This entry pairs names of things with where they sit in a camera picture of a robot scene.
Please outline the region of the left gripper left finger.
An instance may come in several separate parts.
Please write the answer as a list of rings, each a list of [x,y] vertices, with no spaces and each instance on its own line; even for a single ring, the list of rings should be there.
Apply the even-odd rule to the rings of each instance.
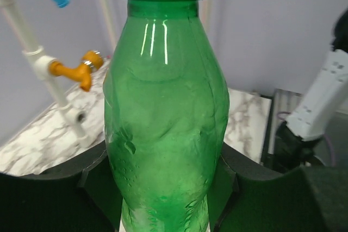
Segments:
[[[1,231],[119,231],[105,143],[40,174],[1,173]]]

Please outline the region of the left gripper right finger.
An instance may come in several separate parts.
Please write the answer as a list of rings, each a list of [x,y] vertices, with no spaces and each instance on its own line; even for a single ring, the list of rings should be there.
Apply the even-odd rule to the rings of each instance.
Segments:
[[[207,201],[211,231],[347,231],[347,170],[280,174],[223,145]]]

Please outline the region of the green plastic bottle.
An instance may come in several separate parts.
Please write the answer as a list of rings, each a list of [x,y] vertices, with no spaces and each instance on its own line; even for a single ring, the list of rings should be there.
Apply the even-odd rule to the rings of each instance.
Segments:
[[[103,83],[105,143],[126,231],[206,231],[228,122],[200,0],[127,0]]]

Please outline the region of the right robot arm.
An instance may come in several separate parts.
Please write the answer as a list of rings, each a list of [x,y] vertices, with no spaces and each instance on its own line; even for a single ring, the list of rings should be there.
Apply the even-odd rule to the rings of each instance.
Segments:
[[[326,60],[299,105],[275,133],[273,169],[290,171],[308,162],[334,113],[347,99],[347,12],[337,20]]]

